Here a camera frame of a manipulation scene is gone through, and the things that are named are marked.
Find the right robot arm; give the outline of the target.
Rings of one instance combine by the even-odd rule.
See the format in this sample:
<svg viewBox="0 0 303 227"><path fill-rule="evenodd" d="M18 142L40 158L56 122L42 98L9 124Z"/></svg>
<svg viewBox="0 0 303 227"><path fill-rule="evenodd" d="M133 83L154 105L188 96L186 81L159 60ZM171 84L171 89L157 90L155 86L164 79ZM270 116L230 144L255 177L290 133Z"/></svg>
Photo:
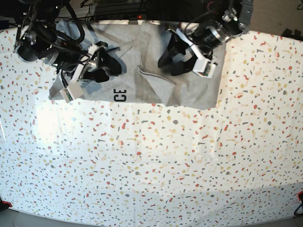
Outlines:
<svg viewBox="0 0 303 227"><path fill-rule="evenodd" d="M85 32L69 1L67 0L24 0L28 12L18 25L15 51L25 62L43 60L57 69L64 87L66 77L78 80L106 82L111 76L122 73L121 64L112 57L108 44L99 41L87 49L81 47ZM72 38L57 30L55 21L61 8L66 7L79 31Z"/></svg>

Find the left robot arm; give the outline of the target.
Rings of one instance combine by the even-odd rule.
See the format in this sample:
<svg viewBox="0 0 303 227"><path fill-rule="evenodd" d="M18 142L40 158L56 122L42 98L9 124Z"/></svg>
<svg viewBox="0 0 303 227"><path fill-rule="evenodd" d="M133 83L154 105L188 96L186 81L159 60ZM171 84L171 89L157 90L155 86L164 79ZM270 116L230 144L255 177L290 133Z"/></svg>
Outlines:
<svg viewBox="0 0 303 227"><path fill-rule="evenodd" d="M193 72L211 78L217 66L215 48L250 29L253 12L251 0L221 0L215 8L196 17L182 28L171 29L169 44L158 60L158 68L171 66L170 74Z"/></svg>

